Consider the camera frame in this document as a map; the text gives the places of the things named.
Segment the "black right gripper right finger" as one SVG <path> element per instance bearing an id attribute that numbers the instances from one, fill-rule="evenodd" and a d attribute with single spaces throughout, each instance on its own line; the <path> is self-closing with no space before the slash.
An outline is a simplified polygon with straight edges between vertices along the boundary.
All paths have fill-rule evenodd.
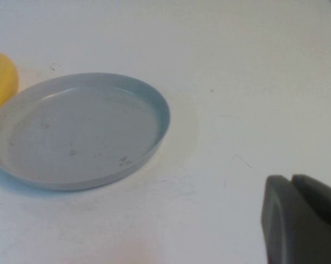
<path id="1" fill-rule="evenodd" d="M 314 212 L 331 226 L 331 187 L 303 174 L 293 175 L 291 182 Z"/>

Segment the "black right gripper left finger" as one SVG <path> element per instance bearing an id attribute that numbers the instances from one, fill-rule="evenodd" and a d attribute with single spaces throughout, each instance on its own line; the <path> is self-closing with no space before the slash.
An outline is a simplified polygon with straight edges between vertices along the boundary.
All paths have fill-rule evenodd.
<path id="1" fill-rule="evenodd" d="M 331 263 L 331 225 L 281 175 L 266 179 L 261 224 L 268 263 Z"/>

